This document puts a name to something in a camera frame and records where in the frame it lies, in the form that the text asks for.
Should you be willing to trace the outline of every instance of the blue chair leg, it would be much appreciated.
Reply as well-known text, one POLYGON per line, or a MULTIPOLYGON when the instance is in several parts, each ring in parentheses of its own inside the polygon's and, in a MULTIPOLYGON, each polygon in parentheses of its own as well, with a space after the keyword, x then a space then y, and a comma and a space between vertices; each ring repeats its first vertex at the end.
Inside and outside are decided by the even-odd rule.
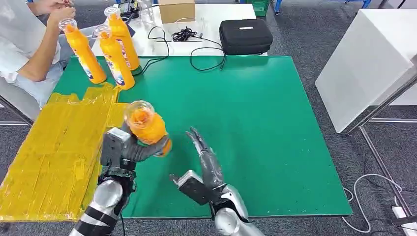
POLYGON ((367 8, 370 3, 371 3, 371 0, 363 0, 362 8, 367 8))
POLYGON ((282 3, 282 0, 276 0, 276 3, 275 3, 275 15, 277 16, 278 14, 279 14, 279 8, 280 8, 280 6, 281 6, 281 3, 282 3))

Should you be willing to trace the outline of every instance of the white shirt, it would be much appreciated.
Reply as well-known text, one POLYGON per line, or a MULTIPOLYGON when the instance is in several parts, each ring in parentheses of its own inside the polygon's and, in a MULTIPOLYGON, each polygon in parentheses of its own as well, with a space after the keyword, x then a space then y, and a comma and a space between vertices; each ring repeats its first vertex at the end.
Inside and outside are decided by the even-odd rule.
MULTIPOLYGON (((16 80, 17 72, 39 48, 46 27, 23 0, 0 0, 0 76, 16 80)), ((52 64, 60 59, 57 45, 52 64)))

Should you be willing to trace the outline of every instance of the cardboard box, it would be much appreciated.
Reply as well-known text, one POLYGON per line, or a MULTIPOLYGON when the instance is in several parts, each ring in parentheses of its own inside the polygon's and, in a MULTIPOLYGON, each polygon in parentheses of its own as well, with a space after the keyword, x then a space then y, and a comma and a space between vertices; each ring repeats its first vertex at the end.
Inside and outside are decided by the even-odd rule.
MULTIPOLYGON (((195 17, 194 0, 159 0, 159 11, 161 12, 162 23, 174 23, 181 18, 195 17)), ((184 19, 180 22, 195 21, 195 19, 184 19)))

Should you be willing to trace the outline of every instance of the white table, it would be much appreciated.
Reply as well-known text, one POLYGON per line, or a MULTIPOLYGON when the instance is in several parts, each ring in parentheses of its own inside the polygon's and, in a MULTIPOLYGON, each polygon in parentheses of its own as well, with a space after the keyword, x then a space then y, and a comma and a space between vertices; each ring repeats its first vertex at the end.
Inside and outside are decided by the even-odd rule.
MULTIPOLYGON (((338 133, 417 74, 416 22, 417 9, 358 12, 316 80, 338 133)), ((415 104, 416 86, 392 103, 415 104)))
MULTIPOLYGON (((162 24, 159 7, 153 7, 153 19, 132 20, 129 26, 136 31, 133 36, 133 44, 139 56, 166 56, 167 46, 163 40, 149 40, 149 30, 154 26, 162 27, 166 32, 167 41, 172 41, 171 34, 184 29, 185 26, 202 32, 203 37, 220 43, 219 27, 224 20, 256 19, 251 4, 196 4, 195 22, 181 22, 162 24)), ((154 29, 151 37, 162 37, 160 29, 154 29)), ((192 39, 190 42, 169 42, 171 56, 189 56, 191 51, 199 47, 219 47, 206 40, 192 39)), ((98 42, 92 48, 94 54, 102 56, 98 42)), ((200 49, 193 53, 194 56, 221 56, 223 53, 216 49, 200 49)))

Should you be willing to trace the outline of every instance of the gray carpet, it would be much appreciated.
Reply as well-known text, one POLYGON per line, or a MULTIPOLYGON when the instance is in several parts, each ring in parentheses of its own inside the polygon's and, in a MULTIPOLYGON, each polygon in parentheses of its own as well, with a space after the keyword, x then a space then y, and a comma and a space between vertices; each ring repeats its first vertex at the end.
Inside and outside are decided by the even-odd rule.
MULTIPOLYGON (((78 7, 77 20, 81 27, 100 24, 106 5, 78 7)), ((355 180, 363 174, 364 158, 366 172, 378 173, 378 168, 364 139, 357 131, 352 136, 336 134, 314 81, 324 67, 339 40, 345 33, 360 2, 344 4, 342 1, 285 0, 279 16, 270 8, 266 21, 272 31, 274 44, 270 55, 292 56, 308 95, 317 121, 327 142, 340 179, 345 187, 352 189, 355 180)), ((385 117, 415 118, 415 107, 395 107, 384 112, 385 117)), ((0 109, 0 120, 11 119, 12 114, 0 109)), ((416 190, 417 176, 416 135, 417 126, 409 124, 371 124, 367 131, 389 166, 398 183, 408 190, 416 190)), ((25 127, 0 127, 0 179, 6 173, 20 143, 28 129, 25 127)), ((390 224, 394 217, 391 212, 393 194, 386 190, 388 185, 371 177, 376 187, 366 180, 358 185, 359 197, 372 225, 372 235, 403 235, 400 229, 390 224)), ((271 186, 279 188, 279 183, 271 186)), ((412 211, 417 211, 416 194, 406 192, 405 198, 412 211)), ((353 225, 365 229, 365 221, 359 213, 356 201, 352 201, 354 216, 348 217, 353 225)), ((361 235, 348 228, 340 217, 324 218, 274 218, 255 219, 254 223, 268 236, 343 236, 361 235)), ((141 236, 207 236, 215 235, 212 222, 208 220, 126 220, 127 235, 141 236)), ((69 234, 73 223, 16 223, 2 235, 54 235, 69 234)), ((114 235, 121 235, 118 224, 114 235)))

